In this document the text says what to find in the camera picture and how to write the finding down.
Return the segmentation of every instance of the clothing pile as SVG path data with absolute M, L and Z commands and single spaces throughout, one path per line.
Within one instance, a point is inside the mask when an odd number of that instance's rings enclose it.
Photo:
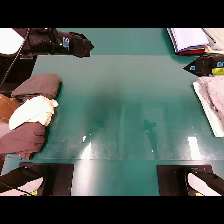
M 175 53 L 224 54 L 224 28 L 167 28 Z
M 224 137 L 224 76 L 200 77 L 193 86 L 215 137 Z
M 39 74 L 23 82 L 12 92 L 12 97 L 23 100 L 9 120 L 11 132 L 0 139 L 0 153 L 16 153 L 31 159 L 45 142 L 45 127 L 51 122 L 54 98 L 60 85 L 56 74 Z

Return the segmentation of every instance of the green table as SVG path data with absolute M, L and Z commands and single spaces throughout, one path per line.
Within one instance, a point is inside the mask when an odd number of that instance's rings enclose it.
M 183 70 L 194 57 L 174 55 L 166 29 L 63 30 L 95 49 L 38 57 L 33 74 L 57 73 L 63 85 L 33 162 L 74 163 L 73 195 L 158 195 L 157 164 L 210 163 L 224 177 L 224 139 Z

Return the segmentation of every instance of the floor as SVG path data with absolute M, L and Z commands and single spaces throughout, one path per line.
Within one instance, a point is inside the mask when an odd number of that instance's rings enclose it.
M 33 74 L 63 81 L 47 142 L 33 162 L 74 163 L 72 195 L 159 195 L 158 164 L 211 164 L 224 178 L 215 138 L 166 29 L 63 29 L 83 33 L 90 58 L 38 57 Z M 14 161 L 8 156 L 3 173 Z

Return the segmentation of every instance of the stack of papers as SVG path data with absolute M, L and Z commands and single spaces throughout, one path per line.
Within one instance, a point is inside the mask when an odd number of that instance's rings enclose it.
M 209 41 L 202 28 L 167 28 L 177 54 L 203 54 Z

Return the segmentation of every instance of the glossy table surface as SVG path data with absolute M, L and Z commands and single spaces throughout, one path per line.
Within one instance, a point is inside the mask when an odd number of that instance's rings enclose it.
M 194 57 L 174 55 L 166 29 L 62 30 L 95 48 L 90 58 L 38 57 L 33 74 L 63 84 L 33 162 L 74 163 L 73 195 L 158 195 L 158 164 L 210 163 L 224 177 L 224 139 L 183 70 Z

